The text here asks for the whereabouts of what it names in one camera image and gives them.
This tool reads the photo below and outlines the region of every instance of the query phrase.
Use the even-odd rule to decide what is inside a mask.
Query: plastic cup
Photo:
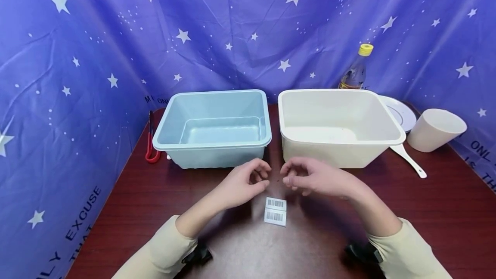
[[[407,142],[417,151],[432,152],[464,133],[467,124],[457,115],[442,109],[427,109],[413,127]]]

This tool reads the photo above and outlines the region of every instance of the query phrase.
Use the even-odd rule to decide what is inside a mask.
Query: bottle label
[[[340,82],[339,83],[339,86],[338,86],[338,89],[352,89],[352,90],[361,90],[362,89],[362,85],[360,84],[359,86],[350,86],[346,83],[343,83],[343,82]]]

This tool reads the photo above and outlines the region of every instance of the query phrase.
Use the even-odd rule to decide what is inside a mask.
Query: beige sleeve
[[[172,279],[181,262],[196,247],[196,239],[182,236],[171,217],[140,250],[115,273],[113,279]]]
[[[451,279],[410,222],[400,219],[401,230],[388,237],[367,235],[384,260],[381,266],[387,279]]]

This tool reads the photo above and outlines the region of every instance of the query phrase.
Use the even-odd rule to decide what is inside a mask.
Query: black clip
[[[344,248],[344,251],[351,257],[363,263],[380,264],[383,262],[379,250],[368,242],[364,247],[352,242]]]
[[[198,244],[196,248],[186,256],[181,263],[191,265],[191,264],[199,264],[204,265],[206,262],[212,259],[212,253],[208,250],[205,244]]]

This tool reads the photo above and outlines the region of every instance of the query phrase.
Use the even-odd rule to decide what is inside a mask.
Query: person
[[[253,159],[235,167],[210,193],[180,216],[171,217],[113,276],[114,279],[171,279],[196,247],[196,236],[221,211],[240,206],[269,185],[271,167]],[[350,202],[369,242],[381,254],[388,279],[449,279],[431,247],[407,220],[398,218],[361,180],[312,158],[291,158],[281,168],[283,183],[304,196],[312,192]]]

